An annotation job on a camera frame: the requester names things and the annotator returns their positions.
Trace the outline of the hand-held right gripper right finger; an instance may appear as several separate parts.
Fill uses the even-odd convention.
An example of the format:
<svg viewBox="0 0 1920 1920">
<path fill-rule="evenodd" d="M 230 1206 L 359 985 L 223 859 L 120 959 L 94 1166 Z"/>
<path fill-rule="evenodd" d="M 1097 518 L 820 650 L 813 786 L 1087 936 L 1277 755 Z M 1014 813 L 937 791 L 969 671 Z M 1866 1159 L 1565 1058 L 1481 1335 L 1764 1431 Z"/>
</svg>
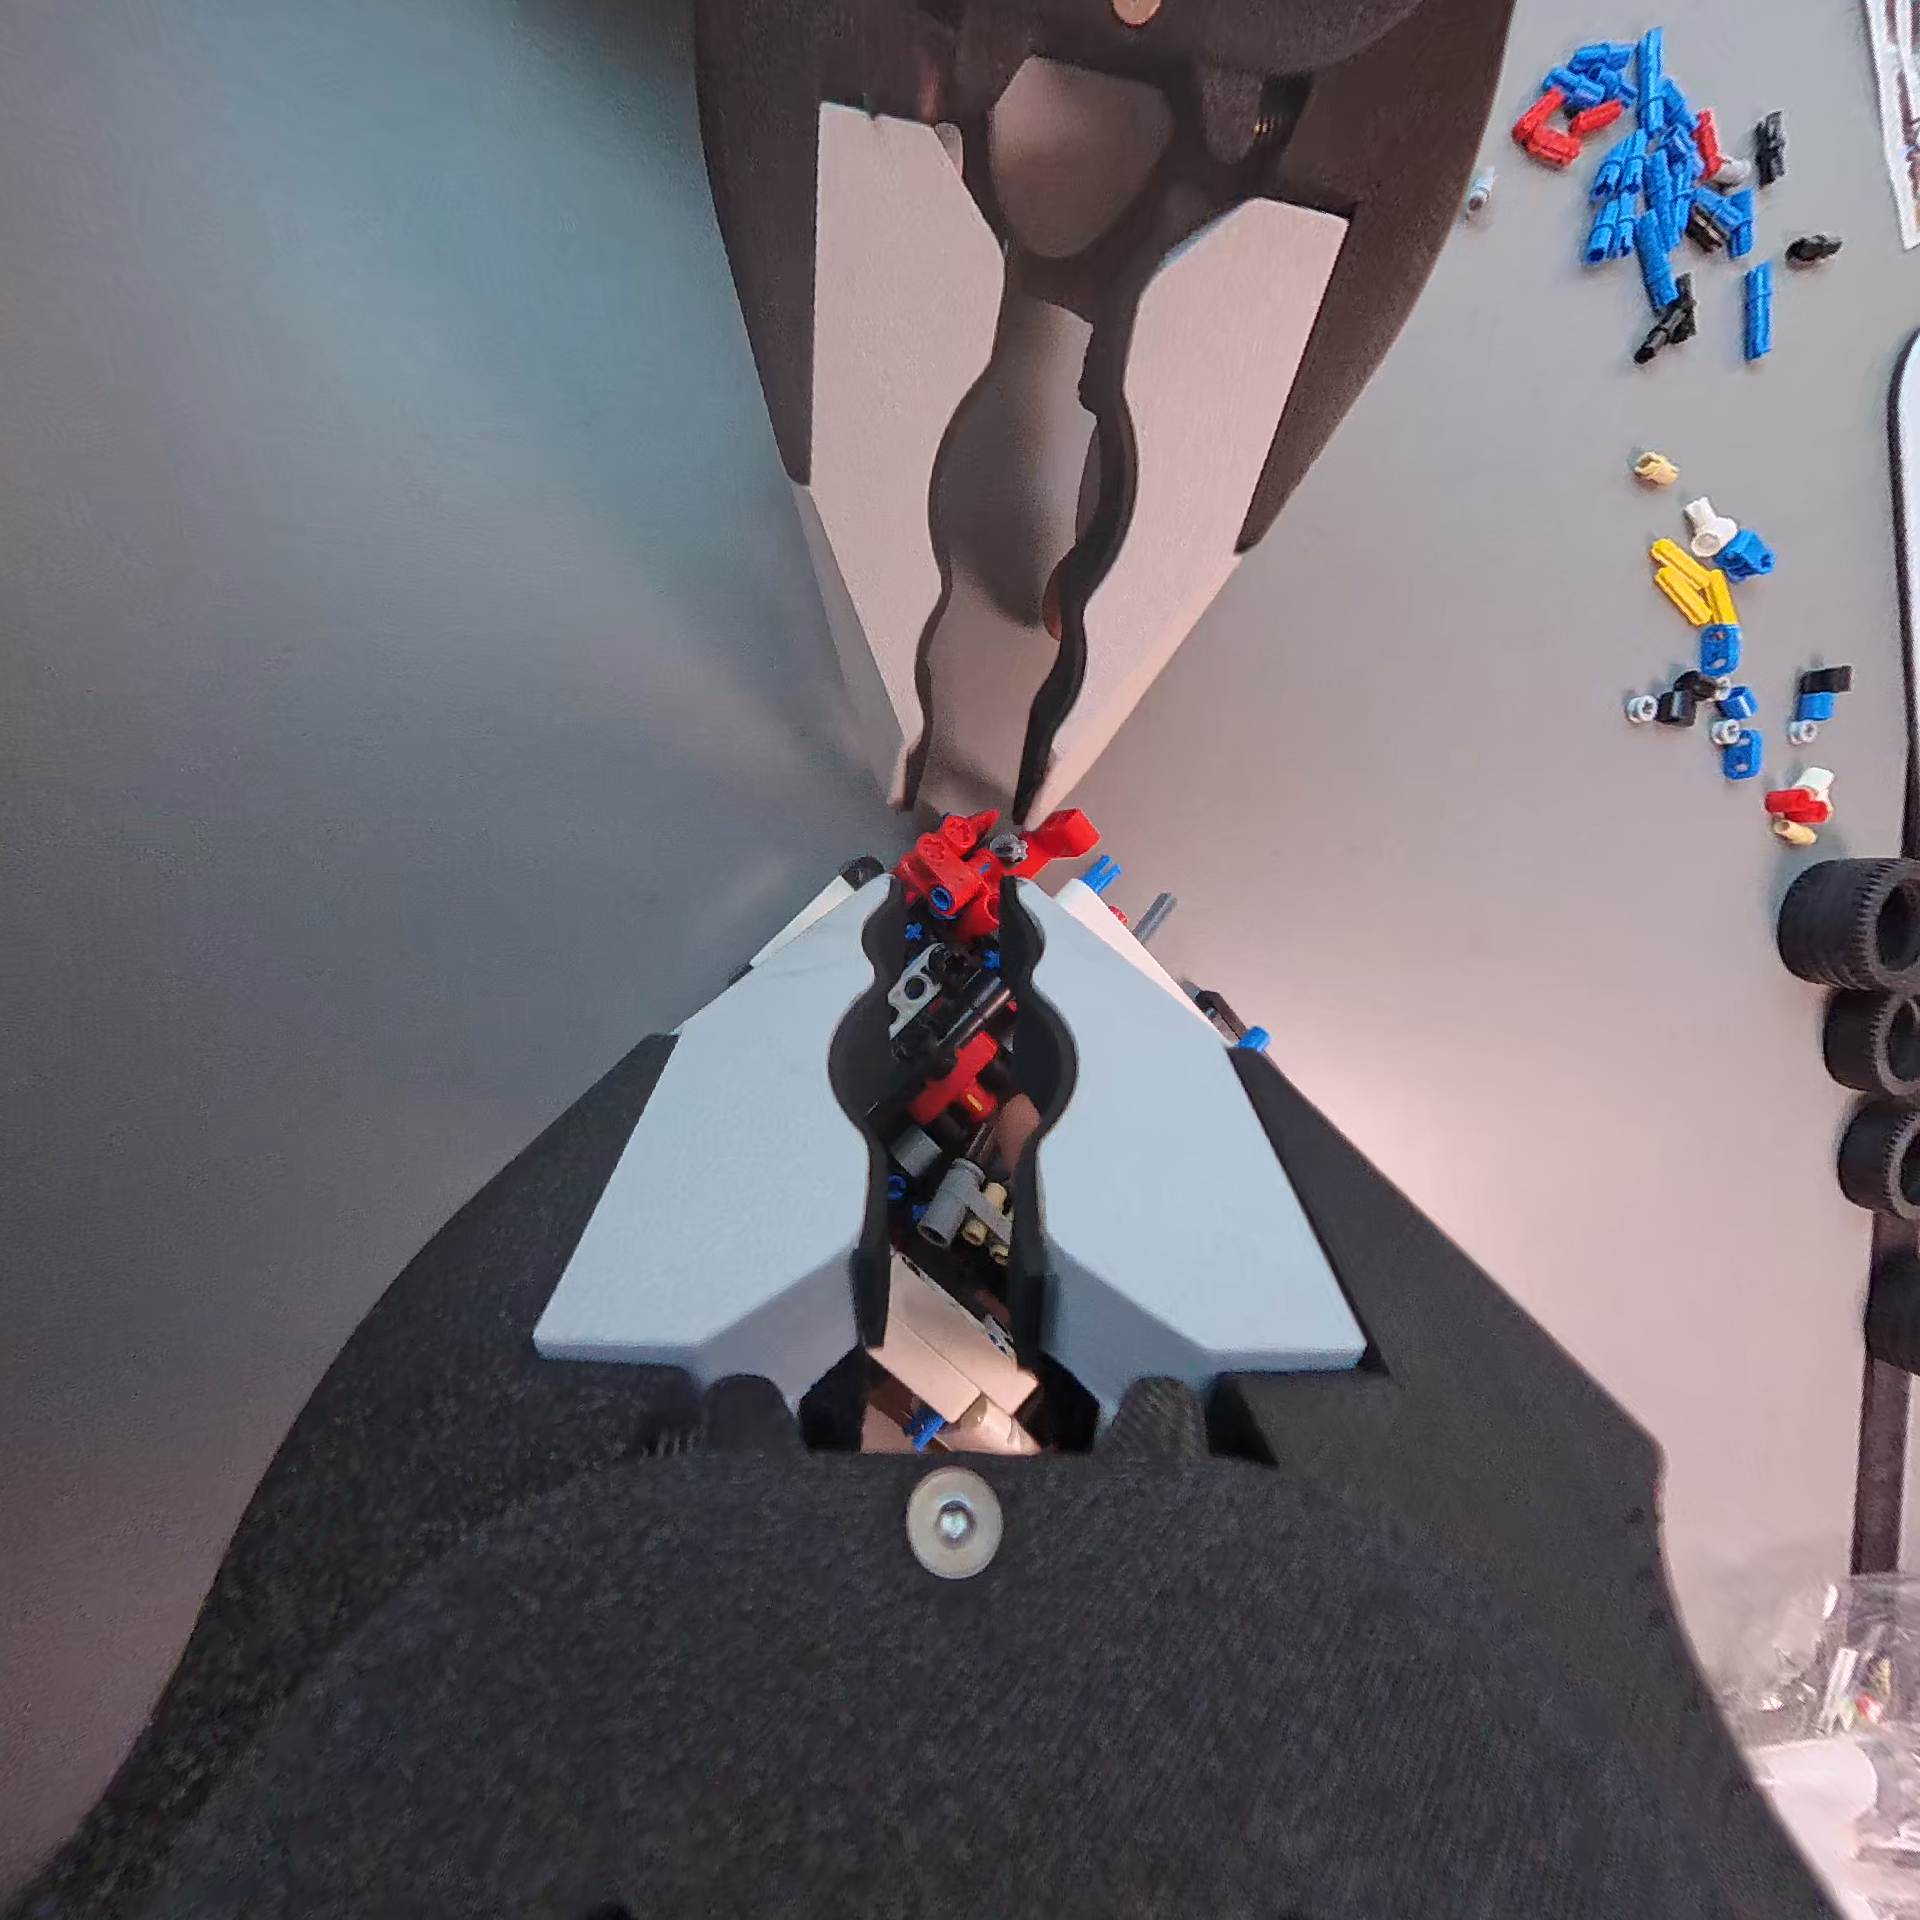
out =
<svg viewBox="0 0 1920 1920">
<path fill-rule="evenodd" d="M 1234 1048 L 1085 881 L 1007 899 L 1039 934 L 1022 1011 L 1063 1030 L 1039 1134 L 1039 1344 L 1100 1403 L 1141 1377 L 1351 1371 L 1365 1334 Z"/>
</svg>

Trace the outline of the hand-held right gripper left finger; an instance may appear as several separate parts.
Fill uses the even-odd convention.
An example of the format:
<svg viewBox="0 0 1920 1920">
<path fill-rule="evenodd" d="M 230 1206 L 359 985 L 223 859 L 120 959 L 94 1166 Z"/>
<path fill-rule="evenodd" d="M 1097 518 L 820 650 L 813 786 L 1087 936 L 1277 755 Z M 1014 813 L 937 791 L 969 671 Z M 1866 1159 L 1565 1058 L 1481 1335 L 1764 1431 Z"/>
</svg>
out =
<svg viewBox="0 0 1920 1920">
<path fill-rule="evenodd" d="M 873 988 L 863 936 L 888 885 L 838 879 L 825 911 L 678 1024 L 534 1322 L 543 1358 L 813 1389 L 857 1346 L 870 1143 L 831 1044 Z"/>
</svg>

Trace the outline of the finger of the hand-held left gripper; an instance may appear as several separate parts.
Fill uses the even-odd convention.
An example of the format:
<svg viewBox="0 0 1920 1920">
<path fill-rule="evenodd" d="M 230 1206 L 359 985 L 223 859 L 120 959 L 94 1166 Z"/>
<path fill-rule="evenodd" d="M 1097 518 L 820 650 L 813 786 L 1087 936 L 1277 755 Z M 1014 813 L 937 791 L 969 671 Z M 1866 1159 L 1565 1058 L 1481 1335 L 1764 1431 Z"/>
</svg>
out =
<svg viewBox="0 0 1920 1920">
<path fill-rule="evenodd" d="M 963 178 L 959 129 L 825 101 L 796 502 L 853 731 L 894 811 L 918 799 L 921 654 L 952 589 L 937 470 L 993 361 L 1004 299 L 1007 253 Z"/>
<path fill-rule="evenodd" d="M 1059 659 L 1020 817 L 1067 800 L 1234 577 L 1351 222 L 1249 198 L 1170 248 L 1094 334 L 1094 516 L 1059 568 Z"/>
</svg>

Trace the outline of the toy brick vehicle model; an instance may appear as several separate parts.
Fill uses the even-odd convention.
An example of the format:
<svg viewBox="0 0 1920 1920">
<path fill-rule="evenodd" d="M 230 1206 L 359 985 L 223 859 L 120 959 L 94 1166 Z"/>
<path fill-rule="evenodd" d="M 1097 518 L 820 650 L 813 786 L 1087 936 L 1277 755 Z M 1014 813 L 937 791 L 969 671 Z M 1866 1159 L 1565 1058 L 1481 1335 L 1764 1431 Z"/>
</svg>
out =
<svg viewBox="0 0 1920 1920">
<path fill-rule="evenodd" d="M 740 1446 L 779 1417 L 813 1449 L 918 1452 L 937 1474 L 983 1458 L 1094 1452 L 1213 1457 L 1209 1384 L 1135 1370 L 1115 1403 L 1048 1346 L 1059 1277 L 1045 1248 L 1041 1146 L 1067 1111 L 1078 1058 L 1033 988 L 1041 954 L 1035 877 L 1089 852 L 1097 831 L 1059 811 L 1035 831 L 995 811 L 946 813 L 892 869 L 881 919 L 888 1038 L 853 1009 L 831 1044 L 831 1092 L 853 1095 L 853 1245 L 825 1277 L 825 1329 L 775 1307 L 753 1357 L 753 1414 L 719 1414 Z"/>
</svg>

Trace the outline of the grey desk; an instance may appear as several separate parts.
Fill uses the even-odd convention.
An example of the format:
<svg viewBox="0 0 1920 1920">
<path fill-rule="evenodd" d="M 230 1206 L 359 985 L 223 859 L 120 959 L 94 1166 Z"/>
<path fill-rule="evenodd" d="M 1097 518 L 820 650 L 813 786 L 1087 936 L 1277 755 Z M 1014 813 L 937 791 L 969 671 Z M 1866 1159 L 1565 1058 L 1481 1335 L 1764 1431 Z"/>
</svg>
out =
<svg viewBox="0 0 1920 1920">
<path fill-rule="evenodd" d="M 1858 2 L 1661 24 L 1846 253 L 1628 371 L 1514 159 L 1081 803 L 1168 959 L 1655 1432 L 1730 1669 L 1850 1562 L 1866 1219 L 1784 856 L 1619 718 L 1625 462 L 1752 516 L 1900 838 L 1886 385 L 1918 323 Z M 3 1886 L 431 1232 L 841 859 L 892 849 L 714 231 L 678 2 L 3 2 Z"/>
</svg>

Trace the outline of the pile of blue brick pins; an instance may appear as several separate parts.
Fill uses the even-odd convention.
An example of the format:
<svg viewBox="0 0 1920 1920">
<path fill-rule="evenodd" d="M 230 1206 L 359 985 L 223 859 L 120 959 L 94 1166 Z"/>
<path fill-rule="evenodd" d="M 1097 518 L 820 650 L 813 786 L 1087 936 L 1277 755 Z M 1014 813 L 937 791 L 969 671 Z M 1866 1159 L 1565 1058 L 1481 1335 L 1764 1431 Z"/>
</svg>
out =
<svg viewBox="0 0 1920 1920">
<path fill-rule="evenodd" d="M 1730 270 L 1740 363 L 1782 336 L 1790 286 L 1836 279 L 1846 236 L 1790 231 L 1764 243 L 1764 217 L 1790 173 L 1790 122 L 1764 109 L 1740 129 L 1699 101 L 1666 57 L 1666 30 L 1591 39 L 1554 63 L 1510 126 L 1511 157 L 1580 187 L 1573 267 L 1621 270 L 1643 332 L 1628 365 L 1648 371 L 1699 339 L 1702 270 Z"/>
</svg>

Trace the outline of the scatter of mixed brick pieces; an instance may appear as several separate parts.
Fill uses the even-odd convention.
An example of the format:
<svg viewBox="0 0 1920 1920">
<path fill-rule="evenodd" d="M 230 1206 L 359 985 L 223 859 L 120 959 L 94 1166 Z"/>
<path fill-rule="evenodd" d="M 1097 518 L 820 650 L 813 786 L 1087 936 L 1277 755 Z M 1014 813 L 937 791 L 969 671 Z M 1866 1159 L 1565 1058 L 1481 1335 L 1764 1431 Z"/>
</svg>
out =
<svg viewBox="0 0 1920 1920">
<path fill-rule="evenodd" d="M 1644 448 L 1633 462 L 1633 476 L 1659 494 L 1677 488 L 1679 466 L 1659 448 Z M 1621 721 L 1675 733 L 1702 731 L 1725 782 L 1760 782 L 1769 741 L 1758 728 L 1758 691 L 1741 680 L 1744 625 L 1735 586 L 1769 577 L 1779 556 L 1756 526 L 1723 516 L 1708 497 L 1686 501 L 1679 516 L 1683 539 L 1661 536 L 1648 544 L 1648 577 L 1686 622 L 1692 664 L 1677 668 L 1661 691 L 1625 694 Z M 1853 663 L 1807 664 L 1790 688 L 1784 745 L 1817 745 L 1853 688 Z"/>
</svg>

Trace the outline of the building instruction booklet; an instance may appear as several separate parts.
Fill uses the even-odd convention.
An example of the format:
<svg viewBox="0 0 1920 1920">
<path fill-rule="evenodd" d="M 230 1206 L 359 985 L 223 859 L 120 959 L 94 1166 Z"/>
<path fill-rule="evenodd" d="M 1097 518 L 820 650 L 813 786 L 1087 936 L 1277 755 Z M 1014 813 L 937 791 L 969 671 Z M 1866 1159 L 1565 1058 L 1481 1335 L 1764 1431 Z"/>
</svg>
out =
<svg viewBox="0 0 1920 1920">
<path fill-rule="evenodd" d="M 1918 250 L 1918 2 L 1861 2 L 1886 173 L 1900 243 Z"/>
</svg>

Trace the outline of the white monitor stand base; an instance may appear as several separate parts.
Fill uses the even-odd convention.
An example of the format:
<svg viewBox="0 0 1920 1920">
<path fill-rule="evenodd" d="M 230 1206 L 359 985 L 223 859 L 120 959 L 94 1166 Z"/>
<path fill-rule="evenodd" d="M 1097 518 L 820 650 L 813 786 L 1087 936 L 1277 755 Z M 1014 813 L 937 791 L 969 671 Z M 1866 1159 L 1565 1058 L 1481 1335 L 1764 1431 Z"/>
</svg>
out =
<svg viewBox="0 0 1920 1920">
<path fill-rule="evenodd" d="M 1887 502 L 1905 674 L 1905 852 L 1918 859 L 1918 332 L 1887 384 Z"/>
</svg>

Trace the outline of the black toy tyre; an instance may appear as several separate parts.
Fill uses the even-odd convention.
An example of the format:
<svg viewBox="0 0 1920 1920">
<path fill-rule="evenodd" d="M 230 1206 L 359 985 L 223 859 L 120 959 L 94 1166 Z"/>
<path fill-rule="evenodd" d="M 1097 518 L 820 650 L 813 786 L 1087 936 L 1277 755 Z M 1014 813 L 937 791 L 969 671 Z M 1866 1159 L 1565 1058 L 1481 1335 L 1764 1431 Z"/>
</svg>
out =
<svg viewBox="0 0 1920 1920">
<path fill-rule="evenodd" d="M 1840 988 L 1822 1014 L 1822 1063 L 1853 1092 L 1918 1102 L 1918 996 Z"/>
<path fill-rule="evenodd" d="M 1918 1102 L 1861 1099 L 1836 1146 L 1836 1179 L 1858 1211 L 1918 1224 Z"/>
<path fill-rule="evenodd" d="M 1812 985 L 1918 996 L 1918 859 L 1822 859 L 1798 872 L 1779 954 Z"/>
<path fill-rule="evenodd" d="M 1877 1215 L 1861 1338 L 1873 1363 L 1918 1377 L 1918 1224 Z"/>
</svg>

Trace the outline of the clear plastic bag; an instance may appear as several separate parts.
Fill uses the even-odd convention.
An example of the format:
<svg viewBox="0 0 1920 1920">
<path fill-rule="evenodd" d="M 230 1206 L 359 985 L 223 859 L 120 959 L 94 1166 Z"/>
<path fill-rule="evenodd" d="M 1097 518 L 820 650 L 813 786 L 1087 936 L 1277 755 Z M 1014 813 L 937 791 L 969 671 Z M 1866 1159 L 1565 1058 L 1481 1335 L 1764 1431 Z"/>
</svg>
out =
<svg viewBox="0 0 1920 1920">
<path fill-rule="evenodd" d="M 1841 1917 L 1918 1917 L 1918 1575 L 1798 1600 L 1723 1685 L 1747 1772 Z"/>
</svg>

